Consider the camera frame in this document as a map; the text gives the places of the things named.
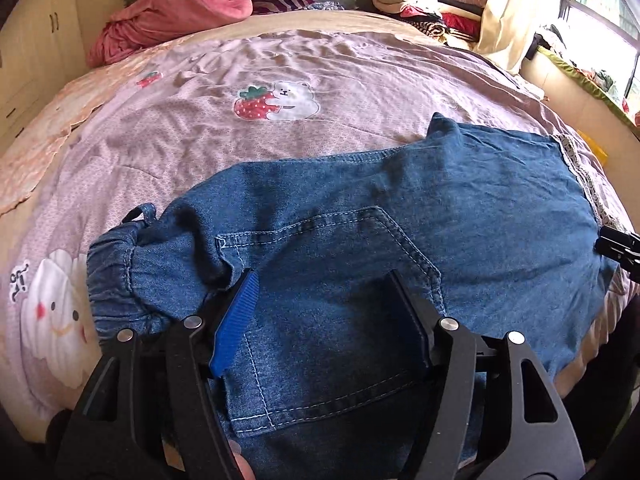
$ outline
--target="mattress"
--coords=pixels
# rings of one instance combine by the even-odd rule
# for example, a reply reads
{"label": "mattress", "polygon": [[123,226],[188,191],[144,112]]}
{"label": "mattress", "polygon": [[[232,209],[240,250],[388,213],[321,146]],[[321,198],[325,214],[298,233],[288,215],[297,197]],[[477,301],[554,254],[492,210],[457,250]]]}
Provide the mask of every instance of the mattress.
{"label": "mattress", "polygon": [[[139,203],[162,211],[237,162],[392,148],[423,138],[441,112],[555,140],[596,221],[632,229],[593,153],[551,110],[477,56],[435,46],[395,20],[327,11],[255,16],[109,69],[56,98],[66,103],[56,119],[57,156],[45,126],[56,100],[30,126],[31,136],[20,136],[27,151],[29,139],[34,150],[44,146],[53,164],[28,157],[30,170],[13,187],[2,174],[5,189],[28,182],[6,204],[37,184],[0,217],[9,234],[0,240],[9,277],[0,285],[0,401],[31,440],[42,440],[51,416],[75,404],[100,355],[85,284],[91,241]],[[283,90],[300,101],[274,104]],[[8,153],[14,168],[24,163],[25,152]],[[615,272],[574,359],[556,374],[561,394],[606,341],[634,287]]]}

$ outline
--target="white bear print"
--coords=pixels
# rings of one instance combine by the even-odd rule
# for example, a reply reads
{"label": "white bear print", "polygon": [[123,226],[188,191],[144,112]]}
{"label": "white bear print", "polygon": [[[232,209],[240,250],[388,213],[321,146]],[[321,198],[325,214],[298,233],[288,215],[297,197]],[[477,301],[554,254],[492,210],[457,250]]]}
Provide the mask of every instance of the white bear print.
{"label": "white bear print", "polygon": [[74,260],[62,249],[44,258],[22,302],[20,334],[52,375],[78,388],[100,359],[86,288],[86,254]]}
{"label": "white bear print", "polygon": [[270,121],[307,119],[320,109],[314,100],[314,93],[306,83],[277,81],[272,93],[273,98],[266,99],[265,104],[279,106],[280,110],[267,113],[266,117]]}

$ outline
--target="green cloth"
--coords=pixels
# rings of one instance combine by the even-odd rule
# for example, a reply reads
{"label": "green cloth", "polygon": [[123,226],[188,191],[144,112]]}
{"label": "green cloth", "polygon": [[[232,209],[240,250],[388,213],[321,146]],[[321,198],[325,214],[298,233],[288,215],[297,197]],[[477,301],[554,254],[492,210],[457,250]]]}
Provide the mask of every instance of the green cloth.
{"label": "green cloth", "polygon": [[589,79],[587,76],[585,76],[581,72],[578,72],[573,65],[567,63],[561,57],[556,56],[556,54],[554,54],[550,50],[547,50],[546,48],[539,46],[538,52],[547,56],[555,66],[557,66],[562,72],[564,72],[567,76],[569,76],[569,78],[573,79],[576,83],[578,83],[578,86],[580,86],[580,88],[582,88],[585,92],[587,92],[587,94],[590,94],[592,97],[595,97],[600,101],[603,101],[604,104],[607,105],[609,110],[611,110],[612,113],[617,118],[619,118],[627,128],[631,130],[631,132],[638,138],[638,140],[640,140],[640,129],[636,127],[633,121],[629,119],[627,114],[625,114],[620,109],[620,107],[617,104],[615,104],[615,102],[613,102],[610,99],[610,97],[606,93],[604,93],[598,85],[596,85],[596,83],[594,83],[591,79]]}

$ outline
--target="window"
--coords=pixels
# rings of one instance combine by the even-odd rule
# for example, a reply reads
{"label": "window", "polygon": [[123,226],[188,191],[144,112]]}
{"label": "window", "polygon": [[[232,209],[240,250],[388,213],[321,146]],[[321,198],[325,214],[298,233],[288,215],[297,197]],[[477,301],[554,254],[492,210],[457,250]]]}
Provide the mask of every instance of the window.
{"label": "window", "polygon": [[606,70],[632,113],[640,110],[640,27],[624,0],[545,0],[540,19],[564,20],[579,68]]}

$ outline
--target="denim pants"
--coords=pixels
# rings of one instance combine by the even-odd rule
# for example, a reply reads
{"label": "denim pants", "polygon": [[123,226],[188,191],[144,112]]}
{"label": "denim pants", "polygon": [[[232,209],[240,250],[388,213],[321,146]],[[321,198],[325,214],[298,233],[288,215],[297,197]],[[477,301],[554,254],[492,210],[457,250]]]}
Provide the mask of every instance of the denim pants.
{"label": "denim pants", "polygon": [[256,269],[254,318],[214,394],[260,480],[398,474],[433,403],[418,334],[382,293],[391,269],[474,332],[524,333],[553,376],[615,268],[554,140],[439,114],[407,146],[238,164],[159,219],[141,211],[91,247],[98,334],[164,330]]}

